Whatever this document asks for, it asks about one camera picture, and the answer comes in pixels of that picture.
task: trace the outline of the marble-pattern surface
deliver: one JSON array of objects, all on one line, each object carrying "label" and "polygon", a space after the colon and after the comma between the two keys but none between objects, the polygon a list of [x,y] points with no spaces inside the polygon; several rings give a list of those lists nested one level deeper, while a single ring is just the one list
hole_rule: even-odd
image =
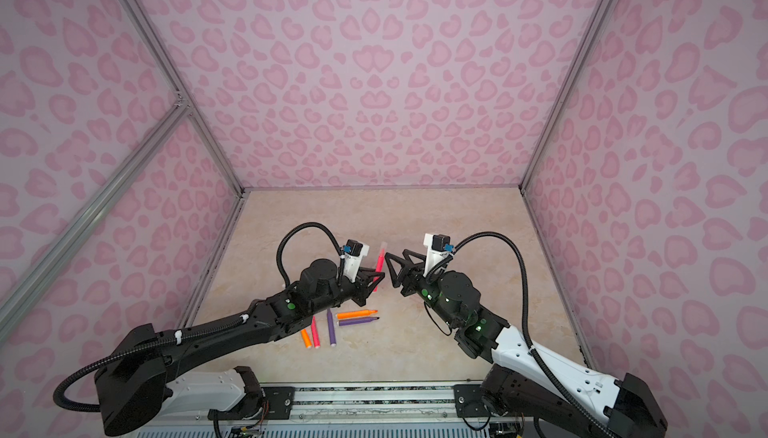
[{"label": "marble-pattern surface", "polygon": [[[252,192],[196,323],[245,309],[254,298],[283,289],[275,251],[285,233],[302,222],[321,222],[343,243],[367,243],[363,266],[374,267],[382,241],[388,251],[423,252],[424,233],[443,233],[457,243],[475,232],[495,231],[523,253],[530,288],[529,325],[534,340],[581,363],[562,300],[539,247],[533,225],[516,188],[399,189]],[[293,237],[283,255],[293,280],[312,260],[332,258],[328,238],[316,229]],[[512,250],[482,238],[457,254],[451,269],[469,276],[482,303],[520,326],[520,271]],[[490,369],[466,356],[452,337],[435,329],[417,296],[403,298],[389,276],[368,301],[380,320],[336,328],[338,345],[329,346],[326,314],[318,314],[322,347],[308,350],[297,334],[282,341],[243,348],[200,370],[251,366],[264,383],[321,381],[481,380]],[[349,301],[334,313],[358,309]]]}]

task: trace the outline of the wall panel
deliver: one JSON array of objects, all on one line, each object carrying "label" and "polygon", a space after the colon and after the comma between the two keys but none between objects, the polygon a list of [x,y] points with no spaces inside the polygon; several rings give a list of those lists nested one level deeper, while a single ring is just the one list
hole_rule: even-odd
[{"label": "wall panel", "polygon": [[600,368],[768,434],[768,0],[620,0],[528,196]]},{"label": "wall panel", "polygon": [[[55,407],[53,389],[131,328],[177,326],[233,202],[183,122],[0,349],[0,434],[102,436],[101,415]],[[68,396],[95,402],[92,376]]]},{"label": "wall panel", "polygon": [[246,186],[517,184],[597,0],[142,0]]},{"label": "wall panel", "polygon": [[0,0],[0,303],[174,100],[116,0]]}]

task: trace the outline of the metal rail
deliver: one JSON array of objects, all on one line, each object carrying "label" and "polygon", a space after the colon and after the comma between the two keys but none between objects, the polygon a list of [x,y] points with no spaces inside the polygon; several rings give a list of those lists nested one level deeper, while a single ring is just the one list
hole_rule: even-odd
[{"label": "metal rail", "polygon": [[547,117],[544,130],[536,142],[531,161],[525,169],[525,174],[523,174],[523,180],[520,183],[521,190],[527,189],[530,185],[533,175],[536,172],[536,168],[544,156],[544,150],[546,150],[549,145],[549,139],[552,136],[554,126],[560,121],[563,112],[567,107],[568,100],[576,89],[579,77],[584,68],[586,68],[590,54],[597,46],[598,41],[600,40],[600,35],[608,24],[610,14],[616,7],[617,1],[618,0],[598,0],[598,4],[592,11],[587,28],[584,30],[584,36],[576,49],[576,54],[565,75],[563,85],[560,87],[560,90],[558,90],[558,95],[554,100],[552,110],[550,110],[549,116]]},{"label": "metal rail", "polygon": [[210,284],[214,281],[214,278],[216,278],[216,272],[219,270],[222,258],[224,258],[226,246],[229,244],[230,239],[235,232],[237,219],[243,212],[243,206],[245,206],[246,200],[247,194],[240,198],[235,198],[235,203],[232,204],[232,209],[226,216],[226,223],[221,229],[219,237],[216,239],[210,257],[200,274],[200,279],[197,281],[197,284],[192,291],[192,295],[187,302],[187,306],[181,314],[179,328],[191,327],[194,324],[194,319],[197,317],[197,312],[200,310],[200,306],[203,304],[203,299],[205,299],[205,296],[208,293],[208,288],[210,288]]},{"label": "metal rail", "polygon": [[571,322],[571,329],[574,331],[576,343],[578,344],[579,350],[581,351],[581,356],[584,358],[584,364],[592,370],[600,370],[600,366],[598,366],[598,363],[595,361],[594,356],[592,355],[592,350],[584,338],[584,332],[581,329],[581,325],[576,319],[576,312],[574,311],[574,306],[571,303],[571,299],[568,298],[568,295],[563,290],[563,281],[560,279],[558,270],[554,266],[554,255],[552,254],[552,250],[549,249],[547,241],[544,240],[544,237],[542,236],[541,225],[536,219],[536,214],[533,213],[533,209],[531,208],[531,204],[528,202],[528,197],[525,195],[524,190],[521,190],[520,192],[523,197],[523,203],[525,203],[525,209],[528,210],[528,216],[531,218],[531,222],[533,223],[533,230],[536,231],[538,244],[540,247],[542,247],[542,251],[544,252],[544,259],[547,261],[547,266],[549,266],[549,272],[552,275],[554,287],[558,290],[560,300],[563,303],[563,309],[565,309],[565,314],[568,316],[568,320]]},{"label": "metal rail", "polygon": [[0,306],[0,345],[43,297],[62,269],[188,116],[190,109],[187,103],[179,100],[101,190],[83,206],[51,249],[19,280],[11,296]]},{"label": "metal rail", "polygon": [[[338,426],[351,426],[359,430],[372,430],[377,427],[381,427],[382,430],[391,430],[398,426],[450,426],[455,427],[456,431],[469,432],[469,428],[456,414],[452,387],[456,384],[480,383],[479,381],[341,382],[262,384],[262,386],[294,386],[296,388],[290,418],[271,420],[268,426],[272,430],[288,431],[293,429],[292,426],[298,426],[296,430],[312,430],[313,426],[328,430]],[[152,436],[145,433],[178,431],[194,425],[203,425],[205,428],[195,427],[189,430],[207,430],[210,426],[210,422],[206,420],[207,411],[159,416],[135,433],[139,436]],[[468,418],[468,420],[473,424],[482,424],[485,418]],[[519,420],[518,417],[494,416],[492,419],[493,422],[517,420]],[[222,427],[227,429],[229,426],[241,424],[253,424],[253,421],[236,420],[221,423]]]},{"label": "metal rail", "polygon": [[168,81],[170,87],[176,91],[179,98],[188,101],[192,107],[192,124],[197,129],[200,137],[203,140],[203,144],[208,148],[208,152],[213,157],[216,166],[219,167],[222,174],[226,177],[227,182],[234,190],[235,195],[238,197],[243,194],[243,185],[237,178],[232,165],[229,160],[226,159],[224,151],[219,146],[219,143],[214,138],[213,133],[210,130],[207,122],[203,118],[203,114],[200,112],[200,108],[194,100],[194,97],[190,93],[187,86],[184,84],[184,80],[181,78],[176,65],[170,58],[168,50],[165,48],[163,41],[160,39],[159,33],[155,30],[152,21],[150,21],[148,14],[144,10],[144,6],[140,0],[118,0],[123,6],[123,9],[128,14],[128,17],[134,24],[137,32],[147,45],[149,53],[152,55],[163,77]]}]

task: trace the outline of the cable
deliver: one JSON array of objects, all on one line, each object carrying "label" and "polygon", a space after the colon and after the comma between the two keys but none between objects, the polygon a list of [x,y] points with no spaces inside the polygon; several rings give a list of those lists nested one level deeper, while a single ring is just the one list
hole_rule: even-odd
[{"label": "cable", "polygon": [[544,435],[544,432],[542,431],[542,427],[538,424],[538,416],[533,417],[533,428],[536,429],[536,433],[538,433],[538,438],[547,438]]},{"label": "cable", "polygon": [[435,274],[437,273],[437,271],[438,271],[438,270],[441,270],[441,269],[443,269],[443,268],[445,268],[445,267],[447,267],[447,266],[448,266],[448,263],[450,263],[450,262],[453,260],[453,255],[454,255],[454,253],[455,253],[457,250],[458,250],[458,249],[456,248],[456,249],[455,249],[453,252],[451,252],[451,253],[450,253],[448,256],[446,256],[444,259],[442,259],[442,260],[438,261],[438,262],[437,262],[437,264],[436,264],[435,266],[433,266],[431,270],[427,271],[427,274],[426,274],[426,276],[424,277],[424,279],[426,279],[426,280],[427,280],[427,283],[428,283],[428,284],[431,284],[431,283],[434,283],[434,282],[435,282],[435,280],[437,279],[437,277],[435,276]]},{"label": "cable", "polygon": [[470,425],[470,424],[469,424],[469,422],[467,421],[467,419],[466,419],[464,416],[462,416],[462,420],[464,420],[464,424],[466,424],[466,426],[468,426],[470,430],[473,430],[473,431],[483,431],[483,430],[485,429],[485,427],[486,427],[486,426],[487,426],[489,423],[491,423],[491,411],[490,411],[490,410],[488,409],[488,407],[487,407],[487,406],[486,406],[486,405],[485,405],[485,404],[484,404],[482,401],[480,401],[480,400],[469,401],[469,402],[467,402],[466,404],[464,404],[464,408],[466,408],[466,407],[467,407],[467,405],[469,405],[469,404],[473,404],[473,403],[480,403],[480,404],[482,404],[482,405],[483,405],[483,407],[485,408],[485,411],[487,411],[487,412],[488,412],[488,418],[486,418],[486,419],[485,419],[485,423],[483,424],[483,426],[480,426],[479,428],[476,428],[476,427],[474,427],[474,426]]},{"label": "cable", "polygon": [[[283,249],[288,244],[288,240],[290,240],[294,234],[301,232],[303,229],[306,228],[318,228],[319,230],[322,230],[323,233],[328,235],[328,238],[330,238],[331,243],[333,243],[333,249],[336,250],[336,253],[343,257],[342,255],[342,249],[339,246],[339,242],[336,241],[336,237],[333,236],[333,233],[331,233],[331,230],[329,230],[324,224],[322,223],[316,223],[316,222],[306,222],[302,223],[299,226],[295,227],[293,230],[288,232],[288,234],[285,235],[282,241],[280,241],[280,244],[277,245],[277,270],[280,272],[280,276],[283,277],[283,280],[286,282],[286,288],[290,286],[290,278],[288,278],[288,273],[285,270],[285,267],[283,267]],[[344,258],[341,258],[341,263],[339,265],[339,276],[337,277],[337,282],[341,283],[341,277],[344,275]]]},{"label": "cable", "polygon": [[270,412],[270,402],[267,401],[264,403],[264,408],[261,411],[261,420],[259,420],[259,436],[261,436],[261,424],[264,423],[264,418],[266,418],[266,415]]},{"label": "cable", "polygon": [[[255,301],[248,307],[246,314],[249,317],[254,314],[254,310],[256,309],[256,305],[258,303],[260,302]],[[227,330],[231,330],[232,328],[238,327],[242,323],[244,323],[244,320],[242,319],[242,317],[243,315],[239,316],[236,320],[232,321],[231,323],[223,324],[216,328],[210,328],[209,330],[206,330],[206,331],[196,331],[194,333],[190,333],[184,336],[184,339],[194,340],[197,338],[203,338],[203,337],[210,336],[212,334],[218,334]],[[107,366],[110,363],[114,363],[115,361],[122,360],[123,358],[126,358],[128,356],[133,356],[139,353],[144,353],[147,351],[154,350],[155,348],[165,347],[172,344],[178,344],[180,339],[181,339],[181,336],[179,337],[173,336],[173,337],[167,337],[161,340],[157,340],[153,343],[140,344],[133,348],[129,348],[128,350],[121,351],[119,353],[107,356],[106,358],[101,358],[100,360],[95,361],[88,366],[84,366],[80,370],[77,370],[71,375],[64,378],[64,380],[58,386],[56,386],[56,389],[53,392],[53,402],[57,406],[60,406],[65,410],[80,411],[82,413],[99,413],[101,412],[100,405],[79,403],[77,401],[72,401],[64,395],[64,392],[67,390],[67,388],[72,386],[75,382],[80,380],[82,377],[93,373],[94,371],[100,369],[103,366]]]},{"label": "cable", "polygon": [[522,289],[523,289],[523,306],[522,306],[522,319],[521,319],[521,328],[523,333],[523,339],[525,340],[525,345],[528,347],[528,352],[530,355],[534,358],[536,361],[536,364],[539,366],[539,368],[542,369],[542,372],[544,372],[544,375],[549,378],[549,381],[552,382],[552,385],[554,385],[555,389],[562,395],[563,398],[567,402],[569,402],[573,408],[575,408],[579,413],[584,415],[584,417],[598,430],[603,432],[606,436],[609,436],[610,438],[618,438],[618,435],[616,433],[613,433],[610,431],[604,424],[602,424],[597,418],[595,418],[591,413],[589,413],[582,405],[574,398],[573,395],[571,395],[568,390],[563,386],[562,383],[560,383],[560,380],[552,373],[552,370],[549,369],[549,366],[544,362],[542,357],[538,354],[538,351],[533,346],[533,340],[531,340],[531,335],[528,332],[528,274],[525,271],[525,262],[523,261],[523,256],[520,254],[520,250],[518,250],[517,245],[514,244],[512,240],[505,237],[501,233],[496,232],[480,232],[475,233],[471,236],[468,236],[461,240],[457,245],[456,248],[454,248],[453,253],[455,254],[459,250],[461,250],[464,245],[469,243],[470,241],[474,241],[478,238],[483,237],[492,237],[492,238],[498,238],[499,240],[504,241],[506,244],[509,245],[510,248],[512,248],[512,251],[514,252],[514,256],[518,259],[518,264],[520,265],[520,281],[522,282]]},{"label": "cable", "polygon": [[216,435],[216,438],[221,438],[221,428],[219,428],[219,411],[218,410],[211,410],[214,416],[214,434]]},{"label": "cable", "polygon": [[435,324],[437,329],[440,330],[440,332],[443,333],[445,336],[447,336],[447,337],[451,336],[450,328],[448,328],[448,332],[447,333],[445,331],[443,331],[442,328],[440,328],[440,325],[437,324],[437,321],[435,321],[435,318],[432,318],[432,314],[429,313],[429,308],[427,308],[427,302],[424,301],[423,303],[424,303],[424,311],[427,312],[427,316],[429,317],[430,320],[432,320],[432,322]]}]

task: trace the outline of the vent grille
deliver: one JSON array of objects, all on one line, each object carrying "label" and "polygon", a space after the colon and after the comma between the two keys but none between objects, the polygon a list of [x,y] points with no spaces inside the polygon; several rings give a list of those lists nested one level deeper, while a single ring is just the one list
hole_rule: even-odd
[{"label": "vent grille", "polygon": [[[215,434],[210,424],[145,426],[137,438],[215,438]],[[488,432],[464,424],[280,424],[266,426],[261,438],[488,438]]]}]

